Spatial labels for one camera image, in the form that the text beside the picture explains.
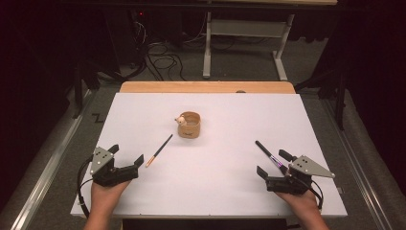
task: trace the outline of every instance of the pen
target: pen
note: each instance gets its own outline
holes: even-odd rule
[[[271,159],[272,162],[275,163],[275,165],[281,170],[282,174],[286,174],[287,167],[282,164],[281,161],[279,161],[275,156],[271,154],[271,152],[268,151],[259,141],[256,141],[255,144],[263,151],[265,154]]]
[[[152,163],[152,161],[155,159],[155,157],[159,154],[159,152],[164,148],[164,146],[168,143],[168,141],[170,140],[170,138],[172,138],[173,134],[170,135],[170,137],[168,138],[167,141],[164,142],[164,144],[161,146],[161,148],[159,148],[155,154],[153,154],[153,156],[148,160],[147,164],[146,164],[146,168]]]

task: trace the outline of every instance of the gray carpet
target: gray carpet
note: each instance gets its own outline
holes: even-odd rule
[[[213,52],[213,68],[210,81],[277,81],[275,67],[270,59],[269,46],[275,41],[266,41],[260,44],[241,42],[231,49],[221,51],[226,47],[223,41],[216,43],[218,50]],[[315,42],[306,44],[302,40],[289,42],[286,45],[282,60],[286,74],[292,83],[298,83],[310,77],[318,57],[325,43]],[[182,50],[169,48],[170,52],[179,55],[183,63],[183,77],[188,81],[202,81],[202,48],[185,47]],[[168,71],[161,71],[168,81],[181,80],[179,76],[180,65]],[[144,71],[133,81],[153,81],[153,75]],[[103,123],[95,123],[96,116],[105,119],[114,94],[120,86],[114,82],[102,81],[101,89],[94,93],[92,103],[83,111],[83,119],[65,151],[63,162],[54,178],[54,181],[39,206],[29,229],[81,229],[85,219],[70,215],[70,210],[76,196],[76,177],[80,164],[93,151],[102,131]],[[328,112],[329,105],[333,102],[321,101],[315,90],[301,92],[304,107],[310,122],[313,125],[319,144],[325,155],[330,169],[336,174],[334,179],[337,187],[344,192],[342,198],[349,216],[346,218],[328,218],[327,224],[331,229],[384,229],[376,224],[376,217],[371,212],[371,207],[366,202],[365,194],[360,190],[356,172],[348,157],[348,148],[343,143],[344,134],[350,147],[356,152],[356,158],[362,165],[366,177],[371,182],[382,210],[387,215],[392,229],[406,229],[406,222],[402,215],[406,213],[405,197],[391,175],[387,166],[382,162],[368,133],[359,120],[356,108],[353,106],[350,95],[346,96],[344,113],[344,132],[337,132],[335,124],[331,121]],[[21,207],[24,205],[34,183],[47,163],[50,153],[38,154],[25,179],[20,184],[7,208],[0,216],[0,229],[10,229]],[[112,221],[111,229],[120,229],[120,220]],[[294,218],[289,218],[288,223],[296,223]]]

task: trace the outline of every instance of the human arm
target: human arm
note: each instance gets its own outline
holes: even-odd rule
[[[317,207],[315,195],[307,190],[302,195],[275,193],[289,204],[301,226],[306,230],[328,230],[325,221]]]
[[[113,210],[130,182],[126,181],[114,187],[103,187],[93,182],[91,189],[92,206],[84,230],[108,229]]]

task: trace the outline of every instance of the human hand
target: human hand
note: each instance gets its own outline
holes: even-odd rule
[[[92,206],[84,229],[108,229],[114,208],[130,182],[129,180],[113,187],[103,187],[93,182],[91,189]]]
[[[328,229],[317,206],[316,196],[309,190],[302,195],[275,194],[289,204],[292,212],[305,229]]]

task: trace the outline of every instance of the dark background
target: dark background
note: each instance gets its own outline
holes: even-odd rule
[[[297,15],[289,39],[305,36],[311,42],[330,37],[314,77],[331,68],[341,69],[338,63],[345,60],[348,90],[359,115],[405,194],[401,178],[406,165],[402,138],[406,131],[405,8],[402,3],[377,0],[340,1],[340,5],[370,11],[349,13],[340,20]],[[179,32],[195,32],[193,20],[201,25],[198,13],[159,11],[159,17],[155,13],[149,14],[147,24],[157,36],[175,45],[181,45]],[[114,69],[117,60],[102,11],[67,9],[56,0],[0,3],[0,57],[1,137],[5,146],[0,161],[2,209],[69,105],[66,94],[73,86],[78,62],[92,58]]]

